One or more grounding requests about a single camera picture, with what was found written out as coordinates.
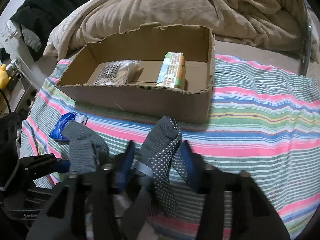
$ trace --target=striped bed sheet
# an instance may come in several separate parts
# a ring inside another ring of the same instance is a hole
[[[45,80],[30,116],[23,122],[20,157],[54,153],[68,158],[68,145],[49,133],[58,118],[76,111],[108,144],[112,155],[129,140],[141,147],[158,118],[78,103],[54,87],[70,61],[61,60]],[[180,123],[184,140],[207,163],[222,171],[248,171],[273,204],[291,239],[306,226],[320,203],[320,94],[314,79],[274,66],[216,55],[214,91],[208,122]],[[52,187],[62,178],[51,174],[36,181]],[[171,169],[170,182],[179,215],[149,222],[160,239],[194,239],[204,198],[191,191]],[[225,198],[224,237],[230,235],[231,195]]]

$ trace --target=open cardboard box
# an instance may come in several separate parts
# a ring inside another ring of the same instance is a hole
[[[144,24],[137,30],[88,43],[56,87],[78,102],[157,117],[168,115],[183,122],[204,122],[213,87],[213,46],[212,32],[207,27]],[[155,86],[167,52],[184,54],[185,90]],[[99,64],[127,59],[140,60],[144,68],[131,84],[88,84]]]

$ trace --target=blue plastic wrapper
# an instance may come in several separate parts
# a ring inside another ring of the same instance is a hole
[[[52,129],[51,133],[49,134],[49,137],[55,141],[67,141],[68,142],[69,140],[61,134],[63,129],[66,127],[66,125],[70,121],[80,122],[83,125],[85,125],[87,120],[88,120],[88,118],[85,115],[81,115],[78,113],[71,112],[71,113],[63,114],[59,118],[59,120],[56,123],[56,125],[54,126],[54,128]]]

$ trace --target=yellow plush toy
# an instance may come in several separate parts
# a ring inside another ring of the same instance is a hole
[[[11,77],[9,77],[6,72],[5,67],[6,67],[5,64],[2,64],[0,67],[0,88],[1,89],[5,89],[9,80],[11,79]]]

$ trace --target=wall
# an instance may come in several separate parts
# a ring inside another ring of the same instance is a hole
[[[42,57],[34,62],[24,42],[15,38],[8,40],[4,32],[5,23],[17,11],[25,0],[10,0],[3,13],[0,15],[0,46],[4,47],[11,55],[11,59],[19,57],[22,61],[21,68],[25,76],[36,89],[40,89],[44,79],[49,76],[55,68],[55,57]]]

